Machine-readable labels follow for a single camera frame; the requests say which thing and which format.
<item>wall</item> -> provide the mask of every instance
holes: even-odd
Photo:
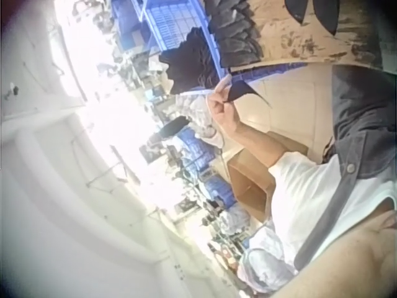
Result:
[[[162,297],[150,265],[117,256],[110,248],[106,258],[93,251],[87,243],[103,245],[62,213],[48,218],[32,201],[44,194],[28,196],[14,177],[2,169],[2,283],[13,297]]]
[[[24,1],[1,36],[2,142],[19,127],[54,123],[83,105],[50,0]],[[17,96],[5,100],[10,83]]]
[[[104,173],[109,166],[92,146],[87,134],[81,134],[84,128],[72,131],[70,121],[71,119],[67,119],[35,134],[44,154],[80,200],[108,224],[145,245],[146,240],[140,226],[140,220],[145,216],[145,208],[115,179],[114,174],[106,174],[93,183],[92,187],[86,186],[86,183]],[[76,135],[79,138],[72,144]],[[113,193],[107,192],[116,186],[118,188]]]

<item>floor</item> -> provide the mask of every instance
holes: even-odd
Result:
[[[294,139],[309,148],[308,156],[319,163],[332,136],[331,65],[310,65],[276,74],[251,86],[261,98],[248,94],[236,101],[242,121],[258,130],[269,130]],[[241,146],[226,137],[224,160],[214,167],[227,178],[224,161]]]

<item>black object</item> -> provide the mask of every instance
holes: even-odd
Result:
[[[308,0],[284,0],[290,15],[299,23],[305,18]],[[321,25],[332,35],[336,34],[339,19],[339,0],[313,0],[314,14]]]
[[[169,137],[175,136],[189,123],[190,121],[185,116],[176,117],[174,120],[171,120],[166,125],[164,125],[160,129],[158,134],[160,135],[162,140],[165,140]]]
[[[227,27],[217,29],[215,34],[215,40],[223,40],[240,34],[241,32],[247,32],[251,28],[251,23],[247,20],[241,20],[235,22]]]
[[[12,93],[13,93],[14,96],[17,96],[18,93],[19,93],[19,87],[18,86],[13,87]]]
[[[162,52],[159,61],[169,65],[166,74],[174,81],[171,94],[192,88],[212,89],[219,83],[218,73],[201,28],[192,28],[178,48]]]
[[[215,36],[223,68],[259,62],[264,56],[255,38],[260,34],[251,20],[254,15],[246,0],[204,0],[210,16],[208,31]]]
[[[220,65],[223,68],[230,68],[257,63],[260,60],[261,58],[251,52],[222,53]]]
[[[204,1],[204,9],[207,16],[212,14],[216,14],[218,6],[222,0],[205,0]]]
[[[314,14],[323,27],[336,34],[339,19],[339,0],[313,0]]]
[[[228,10],[223,11],[220,14],[212,16],[211,21],[208,25],[208,30],[211,34],[215,33],[215,31],[219,28],[226,27],[234,22],[239,22],[244,20],[245,16],[238,12],[237,10]]]
[[[219,49],[222,53],[234,53],[234,52],[251,52],[250,45],[243,39],[227,38],[218,42]]]
[[[285,8],[299,24],[303,23],[307,7],[308,0],[285,0]]]
[[[234,82],[229,90],[228,102],[233,102],[246,94],[255,94],[263,99],[253,88],[244,81]]]

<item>cardboard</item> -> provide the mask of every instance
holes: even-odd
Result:
[[[308,147],[275,132],[268,135],[283,143],[290,151],[304,155]],[[242,149],[228,162],[230,183],[236,200],[247,212],[260,222],[271,215],[271,199],[276,187],[268,168],[248,150]]]

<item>fabric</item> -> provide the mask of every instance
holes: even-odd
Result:
[[[333,66],[334,148],[341,180],[297,254],[297,269],[310,262],[331,233],[358,179],[374,178],[391,168],[388,179],[397,180],[395,111],[396,76],[358,66]]]
[[[268,220],[263,226],[257,229],[249,239],[249,248],[266,249],[277,259],[284,260],[284,247],[280,237],[275,233],[274,222]]]
[[[249,248],[240,259],[237,276],[260,293],[273,293],[295,276],[293,268],[262,248]]]
[[[276,189],[272,199],[275,231],[288,246],[285,259],[293,260],[321,214],[331,201],[341,181],[338,157],[317,165],[299,152],[287,152],[271,168]],[[345,232],[368,216],[387,197],[395,197],[396,181],[389,169],[374,178],[357,180],[336,226],[327,237],[330,243],[337,234]]]
[[[274,228],[272,219],[261,226],[240,261],[239,278],[261,293],[279,290],[297,273],[293,259],[285,259],[285,246]]]
[[[225,235],[234,235],[250,224],[251,217],[238,203],[219,215],[219,226]]]

